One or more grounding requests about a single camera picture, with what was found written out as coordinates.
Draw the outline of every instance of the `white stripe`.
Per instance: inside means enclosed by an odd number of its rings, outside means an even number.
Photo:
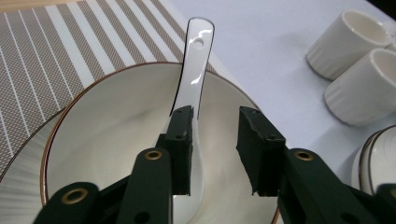
[[[17,49],[18,55],[19,55],[20,58],[21,58],[21,62],[22,62],[22,65],[23,65],[23,69],[25,70],[25,75],[27,76],[27,79],[29,80],[29,84],[30,84],[30,86],[31,86],[31,88],[32,88],[32,92],[33,92],[33,95],[34,95],[34,97],[35,97],[35,102],[37,103],[38,110],[39,110],[40,113],[41,113],[42,119],[45,121],[45,120],[46,120],[46,117],[44,116],[43,110],[41,109],[41,105],[40,105],[40,103],[38,102],[37,95],[35,94],[35,88],[33,87],[32,79],[30,79],[30,75],[29,75],[29,72],[27,71],[26,65],[25,65],[24,60],[23,60],[23,58],[22,58],[21,51],[20,51],[20,48],[18,47],[17,40],[15,39],[14,33],[12,32],[12,29],[11,29],[11,25],[9,24],[7,14],[5,14],[5,16],[6,16],[6,21],[7,21],[7,24],[8,24],[8,29],[9,29],[9,31],[11,32],[12,39],[14,40],[15,48]]]
[[[127,66],[135,64],[136,62],[134,61],[134,58],[128,52],[128,49],[125,47],[125,45],[122,43],[122,40],[120,39],[114,27],[111,25],[106,14],[100,8],[97,1],[86,1],[86,3],[91,8],[97,20],[100,22],[101,26],[103,27],[105,33],[108,36],[108,39],[110,40],[111,44],[114,46],[114,49],[120,55],[124,64]]]
[[[1,54],[1,57],[3,58],[4,67],[6,68],[7,75],[8,75],[8,78],[9,78],[9,83],[11,83],[12,91],[14,91],[15,99],[17,100],[18,109],[21,112],[22,122],[23,122],[23,124],[25,126],[25,130],[26,130],[27,136],[29,136],[30,132],[29,132],[29,128],[28,128],[27,123],[26,123],[26,119],[24,118],[24,115],[23,115],[22,107],[21,107],[21,104],[20,104],[20,99],[18,99],[17,92],[15,91],[15,86],[14,86],[14,83],[12,82],[11,74],[9,73],[8,66],[7,66],[7,63],[6,63],[6,58],[4,57],[3,51],[1,49],[1,46],[0,46],[0,54]]]
[[[181,39],[176,31],[172,28],[172,26],[168,23],[163,14],[152,4],[151,1],[143,1],[144,4],[148,7],[149,11],[152,12],[153,16],[160,23],[161,27],[165,30],[166,33],[169,34],[171,39],[175,42],[178,49],[183,52],[184,51],[184,39]]]
[[[173,19],[175,19],[176,23],[183,29],[183,31],[186,32],[189,21],[186,20],[186,18],[175,7],[175,5],[169,2],[169,0],[162,0],[161,5],[165,8],[167,12],[169,12],[170,15],[172,15]]]
[[[128,7],[132,10],[132,12],[139,19],[140,23],[143,25],[144,29],[148,32],[148,35],[151,37],[151,39],[154,41],[154,43],[158,46],[160,51],[163,53],[166,60],[168,60],[169,62],[177,62],[178,63],[178,59],[173,54],[172,50],[170,50],[168,48],[166,43],[163,41],[163,38],[157,33],[157,31],[154,29],[154,27],[152,27],[149,20],[143,14],[143,12],[140,10],[140,8],[135,4],[135,2],[134,1],[125,1],[125,3],[128,5]]]
[[[6,136],[9,154],[11,155],[11,157],[14,157],[14,152],[12,152],[11,143],[9,142],[7,127],[6,127],[6,124],[4,123],[3,114],[1,113],[1,108],[0,108],[0,122],[3,124],[2,126],[3,126],[3,130],[4,130],[4,134]]]
[[[62,77],[62,79],[64,80],[64,84],[66,85],[67,90],[69,91],[70,97],[71,97],[71,98],[74,98],[73,92],[70,90],[70,87],[69,87],[69,85],[68,85],[68,83],[67,83],[67,81],[66,81],[66,79],[65,79],[65,77],[64,77],[64,72],[62,71],[61,66],[59,65],[58,59],[56,58],[56,56],[55,56],[55,54],[54,54],[54,52],[53,52],[53,50],[52,50],[52,46],[50,45],[50,42],[49,42],[49,40],[48,40],[48,38],[47,38],[47,35],[46,35],[46,33],[44,32],[44,29],[43,29],[43,27],[41,26],[41,22],[40,22],[40,20],[38,19],[38,17],[37,17],[36,14],[35,14],[35,19],[37,20],[37,23],[38,23],[38,25],[40,26],[41,33],[43,34],[44,38],[46,39],[47,45],[48,45],[48,47],[49,47],[49,51],[50,51],[50,53],[51,53],[51,55],[52,55],[52,58],[53,58],[53,59],[55,60],[55,62],[56,62],[56,66],[58,67],[59,72],[61,73],[61,77]]]
[[[79,8],[77,3],[68,3],[67,6],[69,7],[73,17],[76,19],[79,29],[87,40],[88,45],[102,67],[102,70],[105,74],[114,72],[116,69],[114,68],[113,63],[108,58],[106,51],[103,49],[103,46],[85,18],[81,8]]]
[[[134,26],[129,22],[128,18],[125,16],[120,6],[112,0],[107,2],[111,10],[114,12],[114,14],[116,14],[117,18],[119,19],[122,27],[125,29],[128,36],[132,38],[134,44],[139,49],[140,53],[142,53],[143,58],[146,60],[146,62],[157,62],[151,50],[149,50],[149,47],[143,41],[142,37],[136,31]]]
[[[50,85],[50,80],[49,80],[49,78],[48,78],[48,76],[47,76],[46,70],[44,69],[44,65],[43,65],[43,63],[42,63],[41,60],[40,60],[40,57],[39,57],[39,55],[38,55],[38,53],[37,53],[37,50],[35,49],[35,43],[33,42],[33,39],[32,39],[32,37],[30,36],[29,30],[28,30],[27,27],[26,27],[26,23],[24,22],[24,19],[23,19],[23,16],[22,16],[21,12],[20,12],[20,16],[21,16],[21,20],[22,20],[23,26],[24,26],[24,28],[25,28],[25,30],[26,30],[26,33],[27,33],[27,35],[29,36],[30,43],[31,43],[33,49],[35,50],[35,56],[36,56],[37,59],[38,59],[38,63],[40,64],[41,70],[43,71],[44,77],[46,78],[47,84],[49,85],[49,90],[50,90],[50,92],[52,93],[53,99],[55,100],[55,104],[58,106],[58,109],[61,109],[61,107],[59,106],[59,103],[58,103],[58,99],[56,99],[55,92],[53,91],[53,88],[52,88],[52,86]]]
[[[56,6],[46,7],[46,10],[49,13],[49,17],[61,38],[62,43],[64,44],[64,48],[69,55],[70,61],[77,71],[82,86],[87,88],[94,82],[94,79],[88,65],[85,63],[84,58],[81,55],[81,52],[78,50],[73,36],[70,34],[69,29],[64,23],[64,18],[62,18],[61,13]]]

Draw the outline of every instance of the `gray placemat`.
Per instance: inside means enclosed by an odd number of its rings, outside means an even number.
[[[1,13],[0,174],[95,80],[135,64],[181,63],[187,21],[173,12],[165,0],[88,0]]]

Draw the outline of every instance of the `spoon handle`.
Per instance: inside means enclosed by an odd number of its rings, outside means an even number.
[[[214,31],[215,27],[211,21],[203,18],[189,20],[181,80],[172,111],[191,105],[194,114],[198,113]]]

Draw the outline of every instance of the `white ceramic spoon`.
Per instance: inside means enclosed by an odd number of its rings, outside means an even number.
[[[204,172],[198,137],[198,112],[213,34],[214,25],[211,21],[201,18],[190,19],[181,80],[173,111],[185,105],[191,105],[194,111],[192,118],[191,196],[174,197],[174,211],[176,212],[173,217],[176,224],[188,223],[194,217],[204,194]]]

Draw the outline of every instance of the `white table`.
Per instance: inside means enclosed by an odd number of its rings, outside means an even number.
[[[396,114],[364,127],[340,122],[327,109],[330,81],[316,75],[305,53],[345,9],[380,21],[392,18],[363,0],[173,0],[185,17],[216,25],[213,52],[287,138],[289,147],[313,150],[345,183],[357,150],[373,132],[396,123]]]

